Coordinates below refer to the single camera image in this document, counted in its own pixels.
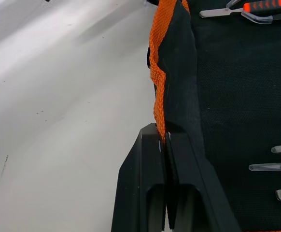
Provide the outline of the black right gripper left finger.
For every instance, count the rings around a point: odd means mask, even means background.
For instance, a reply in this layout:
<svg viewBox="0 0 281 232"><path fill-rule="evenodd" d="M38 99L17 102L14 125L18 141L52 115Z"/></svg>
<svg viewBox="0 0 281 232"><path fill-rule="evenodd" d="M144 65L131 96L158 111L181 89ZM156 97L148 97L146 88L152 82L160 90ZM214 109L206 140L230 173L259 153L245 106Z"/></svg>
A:
<svg viewBox="0 0 281 232"><path fill-rule="evenodd" d="M140 130L119 169L111 231L163 231L165 188L163 143L151 123Z"/></svg>

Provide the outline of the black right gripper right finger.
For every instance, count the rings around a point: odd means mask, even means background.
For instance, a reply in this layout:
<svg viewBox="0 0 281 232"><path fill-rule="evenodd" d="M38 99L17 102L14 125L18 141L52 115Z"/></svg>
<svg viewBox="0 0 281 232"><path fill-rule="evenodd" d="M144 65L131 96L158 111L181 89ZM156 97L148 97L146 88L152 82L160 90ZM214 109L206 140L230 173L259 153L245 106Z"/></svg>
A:
<svg viewBox="0 0 281 232"><path fill-rule="evenodd" d="M188 135L168 133L166 142L174 179L167 204L172 231L241 231L213 166L195 154Z"/></svg>

